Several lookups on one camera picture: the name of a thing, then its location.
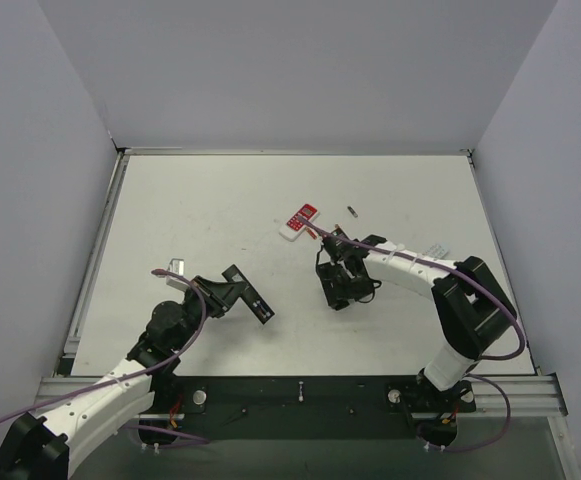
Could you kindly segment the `black remote control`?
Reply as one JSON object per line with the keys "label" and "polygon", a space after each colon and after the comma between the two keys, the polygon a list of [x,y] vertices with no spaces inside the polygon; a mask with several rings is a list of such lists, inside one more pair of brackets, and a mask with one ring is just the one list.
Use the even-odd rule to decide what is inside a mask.
{"label": "black remote control", "polygon": [[[243,282],[246,284],[246,288],[242,292],[240,298],[244,301],[246,306],[262,325],[265,325],[270,319],[274,317],[274,310],[263,299],[259,292],[254,288],[253,284],[246,278],[244,273],[235,264],[224,270],[222,272],[222,276],[227,281]],[[253,304],[255,302],[261,303],[263,307],[262,310],[258,310],[254,307]]]}

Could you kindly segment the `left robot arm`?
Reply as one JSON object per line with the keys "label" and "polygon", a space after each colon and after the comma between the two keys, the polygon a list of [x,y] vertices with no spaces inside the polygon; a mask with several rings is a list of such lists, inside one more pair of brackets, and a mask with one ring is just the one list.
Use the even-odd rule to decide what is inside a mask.
{"label": "left robot arm", "polygon": [[184,284],[183,300],[155,306],[137,343],[96,383],[47,402],[45,412],[34,406],[17,416],[0,446],[0,479],[68,479],[135,415],[172,405],[180,355],[248,287],[200,276]]}

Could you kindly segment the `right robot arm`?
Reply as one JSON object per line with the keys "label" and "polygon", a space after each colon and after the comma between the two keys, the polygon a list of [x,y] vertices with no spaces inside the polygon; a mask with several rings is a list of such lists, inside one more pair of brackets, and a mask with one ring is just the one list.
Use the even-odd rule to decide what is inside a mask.
{"label": "right robot arm", "polygon": [[322,237],[321,251],[329,259],[317,261],[315,271],[335,311],[373,300],[385,284],[434,304],[444,340],[421,376],[438,392],[455,387],[508,329],[522,333],[509,298],[478,257],[436,259],[377,235],[352,240],[340,229]]}

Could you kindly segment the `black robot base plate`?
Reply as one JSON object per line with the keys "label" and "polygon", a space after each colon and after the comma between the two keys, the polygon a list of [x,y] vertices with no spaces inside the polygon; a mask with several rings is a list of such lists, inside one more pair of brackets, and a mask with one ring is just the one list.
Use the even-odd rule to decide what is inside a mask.
{"label": "black robot base plate", "polygon": [[467,380],[438,392],[419,375],[183,376],[157,391],[138,436],[160,448],[199,439],[397,440],[430,422],[450,443],[457,414],[475,410]]}

